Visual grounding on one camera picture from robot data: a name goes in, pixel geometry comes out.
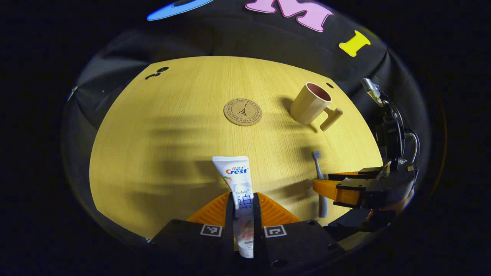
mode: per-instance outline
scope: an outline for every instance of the beige mug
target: beige mug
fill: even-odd
[[[321,124],[321,130],[326,131],[341,115],[339,108],[332,110],[329,105],[332,97],[315,83],[306,83],[290,106],[290,115],[300,124],[308,125],[325,111],[328,118]]]

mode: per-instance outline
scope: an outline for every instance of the toothpaste tube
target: toothpaste tube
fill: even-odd
[[[253,258],[254,213],[252,183],[247,156],[213,156],[215,167],[232,190],[234,198],[234,236],[242,257]]]

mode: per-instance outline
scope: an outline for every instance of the pink letter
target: pink letter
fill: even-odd
[[[275,13],[276,9],[273,7],[275,0],[256,0],[253,3],[247,3],[246,8],[259,12]],[[322,32],[324,28],[322,25],[326,18],[332,14],[328,9],[316,4],[316,3],[298,3],[297,0],[277,0],[281,13],[284,17],[292,17],[301,12],[305,12],[303,16],[297,17],[297,22]]]

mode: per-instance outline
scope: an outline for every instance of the gray toothbrush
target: gray toothbrush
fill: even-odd
[[[324,180],[324,176],[321,173],[321,167],[319,167],[318,159],[321,158],[320,151],[314,151],[315,166],[317,167],[317,178]],[[327,197],[319,195],[319,217],[327,217]]]

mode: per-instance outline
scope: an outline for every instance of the cork coaster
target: cork coaster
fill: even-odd
[[[225,117],[239,126],[252,126],[261,120],[263,112],[257,103],[248,99],[233,99],[223,108]]]

